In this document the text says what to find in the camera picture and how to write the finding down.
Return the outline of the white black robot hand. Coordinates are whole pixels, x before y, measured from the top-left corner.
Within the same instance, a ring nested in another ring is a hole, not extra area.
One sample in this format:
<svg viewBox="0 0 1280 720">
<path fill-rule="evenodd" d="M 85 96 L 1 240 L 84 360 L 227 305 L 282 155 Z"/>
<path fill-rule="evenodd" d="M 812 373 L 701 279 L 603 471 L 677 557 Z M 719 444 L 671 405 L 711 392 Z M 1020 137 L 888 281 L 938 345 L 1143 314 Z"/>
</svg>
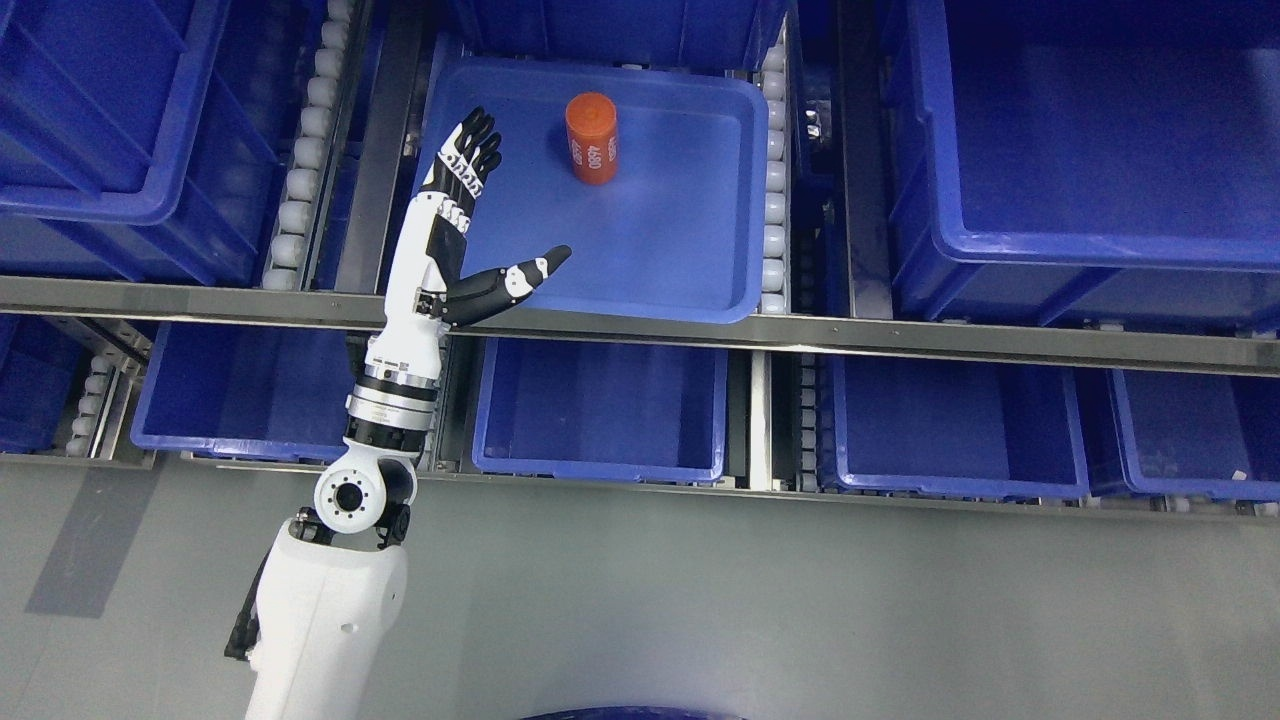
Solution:
<svg viewBox="0 0 1280 720">
<path fill-rule="evenodd" d="M 447 328 L 492 319 L 530 299 L 571 258 L 570 246 L 557 245 L 538 258 L 463 274 L 477 202 L 502 160 L 495 123 L 474 108 L 431 158 L 397 237 L 379 343 L 419 348 Z"/>
</svg>

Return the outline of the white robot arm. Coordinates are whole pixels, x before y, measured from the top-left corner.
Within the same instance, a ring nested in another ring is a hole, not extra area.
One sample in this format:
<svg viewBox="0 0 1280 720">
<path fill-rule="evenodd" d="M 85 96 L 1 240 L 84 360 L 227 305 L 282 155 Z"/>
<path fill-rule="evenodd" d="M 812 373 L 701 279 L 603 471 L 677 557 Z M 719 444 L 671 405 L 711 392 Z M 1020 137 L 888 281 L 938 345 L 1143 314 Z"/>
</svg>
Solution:
<svg viewBox="0 0 1280 720">
<path fill-rule="evenodd" d="M 239 648 L 248 719 L 357 719 L 404 602 L 416 464 L 442 372 L 438 340 L 404 329 L 367 343 L 346 400 L 344 452 L 262 562 Z"/>
</svg>

